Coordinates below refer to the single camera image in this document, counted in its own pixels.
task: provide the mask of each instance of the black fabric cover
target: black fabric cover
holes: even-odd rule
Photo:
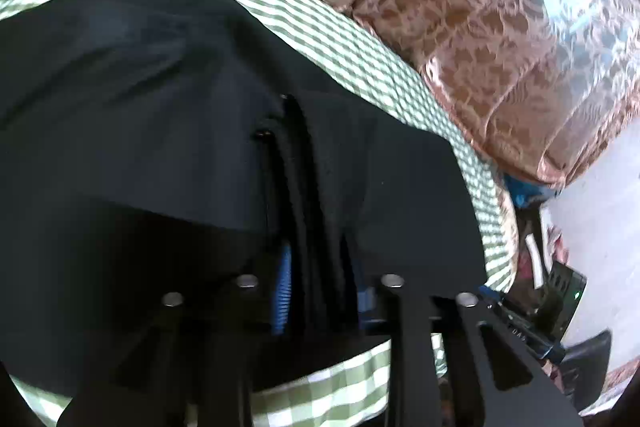
[[[449,143],[233,0],[52,0],[0,22],[0,42],[0,360],[17,378],[73,396],[162,295],[193,299],[273,251],[283,194],[264,129],[313,171],[305,327],[350,316],[346,259],[431,295],[486,279]]]

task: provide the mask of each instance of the floral patterned fabric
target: floral patterned fabric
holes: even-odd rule
[[[476,149],[561,187],[640,108],[640,0],[353,0]]]

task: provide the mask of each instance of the black plastic part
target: black plastic part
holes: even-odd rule
[[[480,294],[492,305],[492,311],[508,330],[527,346],[535,359],[550,360],[555,364],[562,362],[564,347],[534,326],[533,314],[527,313],[518,305],[513,305],[513,302],[503,293],[481,287]]]
[[[567,265],[554,261],[545,285],[545,299],[534,318],[535,326],[560,341],[582,299],[587,278]]]
[[[611,353],[611,331],[568,347],[560,364],[564,394],[581,411],[595,402],[604,385]]]
[[[459,323],[442,330],[457,427],[582,425],[570,402],[540,369],[526,346],[484,303],[472,308],[459,307],[458,313]],[[493,333],[483,338],[482,328],[491,328]],[[519,375],[515,378],[512,375],[507,386],[503,381],[496,386],[495,369],[511,372],[514,357],[522,365],[516,369]]]
[[[249,378],[260,339],[250,335],[215,335],[206,346],[198,403],[198,424],[252,427]]]
[[[151,322],[131,335],[130,342],[106,364],[106,370],[95,371],[63,411],[58,425],[181,425],[186,407],[185,349],[180,349],[184,338],[178,334],[182,321],[181,307],[160,307]]]
[[[401,427],[442,425],[440,390],[435,372],[431,333],[440,311],[420,287],[380,288],[388,302],[391,367],[388,407],[367,425]]]

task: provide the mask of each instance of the screw head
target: screw head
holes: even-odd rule
[[[184,297],[178,292],[169,292],[162,296],[162,304],[171,308],[180,306],[184,302]]]
[[[383,275],[380,281],[387,288],[401,288],[404,285],[404,279],[395,273]]]
[[[258,278],[250,273],[244,273],[236,279],[236,284],[240,288],[255,288],[258,282]]]
[[[478,304],[478,297],[473,295],[473,293],[462,292],[456,296],[456,302],[462,307],[473,308]]]

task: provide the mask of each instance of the bed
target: bed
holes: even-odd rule
[[[46,1],[0,0],[0,19]],[[508,196],[494,180],[494,167],[476,155],[420,75],[378,39],[319,0],[236,1],[346,89],[398,120],[437,133],[451,143],[478,218],[487,284],[508,289],[515,275],[514,251],[499,204],[508,203]],[[432,341],[437,371],[444,374],[440,338],[434,336]],[[331,421],[356,425],[386,406],[388,367],[389,343],[385,343],[301,380],[254,394],[254,425],[309,427],[330,425]],[[48,425],[55,425],[68,397],[14,382],[31,408]]]

